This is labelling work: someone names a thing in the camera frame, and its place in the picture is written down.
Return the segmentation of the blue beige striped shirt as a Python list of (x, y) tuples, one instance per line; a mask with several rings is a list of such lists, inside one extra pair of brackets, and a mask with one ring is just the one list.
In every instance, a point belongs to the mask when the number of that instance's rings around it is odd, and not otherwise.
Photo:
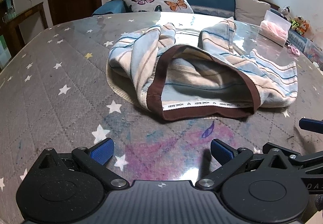
[(198, 44), (176, 41), (172, 23), (122, 35), (107, 67), (129, 79), (138, 103), (166, 121), (220, 115), (238, 119), (260, 107), (290, 106), (297, 98), (295, 62), (280, 66), (255, 49), (234, 50), (236, 25), (223, 19), (198, 33)]

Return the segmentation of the clear storage bin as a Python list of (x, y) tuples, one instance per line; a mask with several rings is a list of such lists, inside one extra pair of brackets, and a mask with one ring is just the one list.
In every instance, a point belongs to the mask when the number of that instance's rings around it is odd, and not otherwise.
[(303, 53), (312, 63), (322, 64), (322, 49), (310, 39), (307, 39)]

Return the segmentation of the grey star tablecloth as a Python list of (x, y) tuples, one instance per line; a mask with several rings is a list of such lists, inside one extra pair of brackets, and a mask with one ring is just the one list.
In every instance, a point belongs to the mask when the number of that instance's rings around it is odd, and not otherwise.
[(16, 191), (41, 152), (59, 153), (112, 138), (109, 169), (133, 180), (196, 182), (218, 167), (213, 138), (259, 151), (267, 142), (302, 154), (322, 150), (322, 135), (299, 128), (301, 118), (322, 119), (322, 75), (305, 57), (237, 23), (234, 45), (278, 65), (296, 62), (298, 97), (287, 109), (260, 109), (247, 120), (158, 120), (115, 94), (107, 83), (109, 50), (124, 34), (155, 24), (191, 30), (178, 43), (198, 43), (199, 32), (218, 17), (184, 13), (122, 13), (59, 24), (32, 39), (1, 72), (1, 223), (23, 221)]

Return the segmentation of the pink scissors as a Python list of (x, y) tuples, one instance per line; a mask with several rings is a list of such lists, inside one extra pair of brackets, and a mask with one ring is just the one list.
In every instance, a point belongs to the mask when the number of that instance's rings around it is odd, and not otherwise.
[(290, 54), (293, 54), (294, 56), (296, 57), (299, 57), (300, 56), (300, 51), (293, 45), (287, 45), (287, 48), (288, 48), (288, 52)]

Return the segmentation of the orange yellow plush toys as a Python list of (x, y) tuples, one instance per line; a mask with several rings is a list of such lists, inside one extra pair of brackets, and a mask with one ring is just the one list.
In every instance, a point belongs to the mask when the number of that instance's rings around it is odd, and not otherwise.
[(309, 23), (302, 16), (296, 16), (291, 19), (291, 29), (300, 36), (305, 36), (309, 26)]

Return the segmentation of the clear box pink contents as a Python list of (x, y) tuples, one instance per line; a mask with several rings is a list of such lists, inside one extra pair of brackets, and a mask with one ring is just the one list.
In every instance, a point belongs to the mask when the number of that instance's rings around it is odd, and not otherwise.
[(286, 43), (295, 44), (289, 37), (290, 29), (291, 23), (288, 20), (267, 10), (259, 26), (258, 33), (283, 47)]

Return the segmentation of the black white plush toy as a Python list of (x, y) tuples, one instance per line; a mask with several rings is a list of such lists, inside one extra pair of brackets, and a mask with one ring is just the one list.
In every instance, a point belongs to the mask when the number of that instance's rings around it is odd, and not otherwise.
[(290, 18), (290, 7), (289, 6), (285, 6), (283, 7), (281, 10), (280, 10), (280, 15), (283, 17), (283, 18)]

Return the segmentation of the beige cushion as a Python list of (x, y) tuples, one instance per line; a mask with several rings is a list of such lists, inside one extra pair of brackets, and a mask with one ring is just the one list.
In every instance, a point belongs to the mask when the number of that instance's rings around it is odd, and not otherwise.
[(271, 5), (258, 0), (235, 0), (235, 19), (240, 22), (259, 26)]

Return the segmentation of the blue sofa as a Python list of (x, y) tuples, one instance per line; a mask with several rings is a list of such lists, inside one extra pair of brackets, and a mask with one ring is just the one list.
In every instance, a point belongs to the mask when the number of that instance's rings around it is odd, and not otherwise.
[[(235, 0), (187, 0), (194, 13), (217, 17), (235, 16)], [(94, 11), (92, 16), (132, 12), (123, 0), (111, 0)], [(303, 51), (309, 39), (294, 31), (288, 34), (288, 41)]]

